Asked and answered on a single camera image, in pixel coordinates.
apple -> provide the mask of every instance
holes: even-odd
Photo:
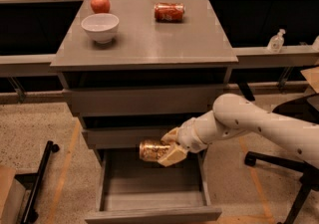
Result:
[[[91,8],[94,13],[109,13],[110,0],[91,0]]]

bowl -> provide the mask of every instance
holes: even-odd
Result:
[[[114,14],[98,13],[85,18],[81,26],[92,40],[106,44],[117,35],[119,22],[119,18]]]

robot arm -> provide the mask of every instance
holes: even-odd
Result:
[[[319,125],[267,112],[243,97],[225,94],[212,111],[193,117],[167,133],[161,142],[170,144],[158,163],[169,166],[198,153],[215,140],[255,132],[319,168]]]

floor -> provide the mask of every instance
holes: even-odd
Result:
[[[255,103],[268,110],[308,93],[255,95]],[[36,209],[37,224],[86,223],[95,211],[100,165],[81,136],[63,98],[29,95],[17,104],[15,95],[0,95],[0,164],[18,173],[35,172],[47,140],[60,151],[50,156]],[[260,135],[215,142],[208,150],[204,169],[213,207],[222,214],[206,224],[275,224],[283,222],[300,188],[300,174],[267,163],[247,167],[247,150],[294,159]],[[311,191],[295,224],[317,224],[319,193]]]

cabinet top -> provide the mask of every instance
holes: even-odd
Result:
[[[92,41],[81,22],[93,14],[84,0],[51,67],[56,71],[219,66],[237,62],[208,0],[110,0],[120,19],[110,44]],[[157,2],[183,3],[180,23],[155,19]]]

